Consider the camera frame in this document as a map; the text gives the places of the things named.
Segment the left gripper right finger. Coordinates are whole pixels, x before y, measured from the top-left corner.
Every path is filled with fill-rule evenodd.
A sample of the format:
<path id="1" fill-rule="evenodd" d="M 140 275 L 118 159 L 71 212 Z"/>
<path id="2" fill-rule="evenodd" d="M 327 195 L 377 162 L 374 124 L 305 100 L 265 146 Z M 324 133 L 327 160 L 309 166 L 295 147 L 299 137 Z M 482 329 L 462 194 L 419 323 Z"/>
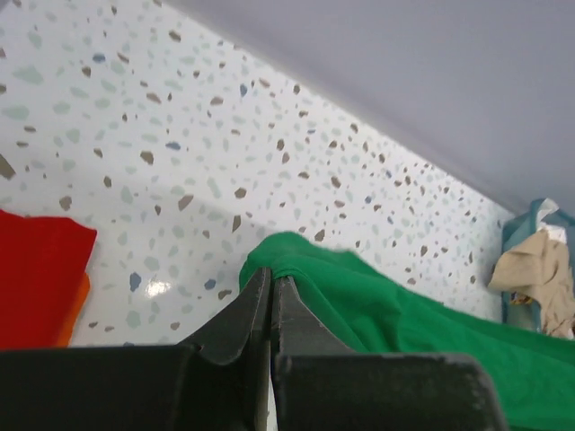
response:
<path id="1" fill-rule="evenodd" d="M 489 375 L 467 355 L 360 354 L 304 305 L 290 277 L 272 305 L 281 430 L 506 430 Z"/>

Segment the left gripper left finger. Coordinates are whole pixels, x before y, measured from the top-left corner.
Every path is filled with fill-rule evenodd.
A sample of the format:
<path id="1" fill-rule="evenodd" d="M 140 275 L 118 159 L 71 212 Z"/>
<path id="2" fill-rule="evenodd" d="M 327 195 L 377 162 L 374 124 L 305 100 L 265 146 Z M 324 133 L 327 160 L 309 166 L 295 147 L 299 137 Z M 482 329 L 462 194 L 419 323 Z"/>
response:
<path id="1" fill-rule="evenodd" d="M 174 345 L 1 355 L 4 430 L 263 430 L 271 273 Z"/>

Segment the green polo shirt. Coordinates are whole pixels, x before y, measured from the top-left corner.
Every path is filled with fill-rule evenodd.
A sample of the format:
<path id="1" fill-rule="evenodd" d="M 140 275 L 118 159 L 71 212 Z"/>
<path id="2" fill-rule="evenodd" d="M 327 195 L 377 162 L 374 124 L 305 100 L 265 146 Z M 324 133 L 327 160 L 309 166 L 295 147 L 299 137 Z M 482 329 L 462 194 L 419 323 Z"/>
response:
<path id="1" fill-rule="evenodd" d="M 454 352 L 491 376 L 513 430 L 574 428 L 574 343 L 450 309 L 378 273 L 352 251 L 274 233 L 246 257 L 245 287 L 259 268 L 292 277 L 304 304 L 361 353 Z"/>

